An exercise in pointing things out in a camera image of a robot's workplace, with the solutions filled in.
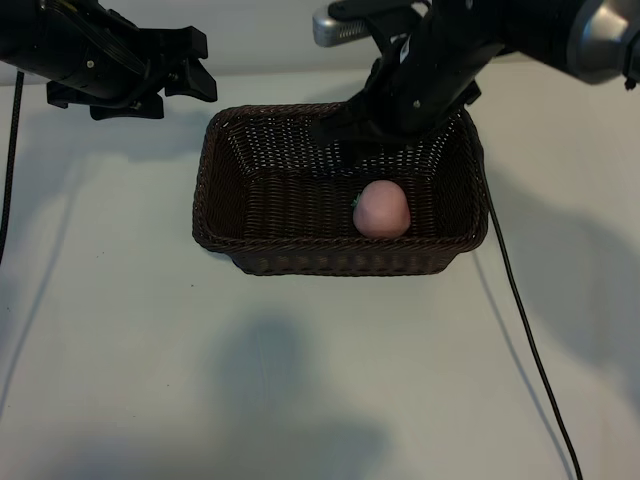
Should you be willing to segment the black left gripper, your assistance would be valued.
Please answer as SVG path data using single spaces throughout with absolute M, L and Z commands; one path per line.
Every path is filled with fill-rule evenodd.
M 85 105 L 94 120 L 162 119 L 163 100 L 149 80 L 152 65 L 182 60 L 165 95 L 217 101 L 215 79 L 196 60 L 208 58 L 207 36 L 195 27 L 140 29 L 99 4 L 40 4 L 37 13 L 29 53 L 33 72 L 49 80 L 47 100 L 54 106 Z

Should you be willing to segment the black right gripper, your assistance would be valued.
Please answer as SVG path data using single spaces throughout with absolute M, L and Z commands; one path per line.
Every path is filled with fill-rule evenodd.
M 381 133 L 410 143 L 438 127 L 465 103 L 465 90 L 503 49 L 504 10 L 503 1 L 432 2 L 382 83 L 366 83 L 315 120 L 314 140 L 323 146 L 341 141 L 344 166 L 362 169 L 380 154 Z

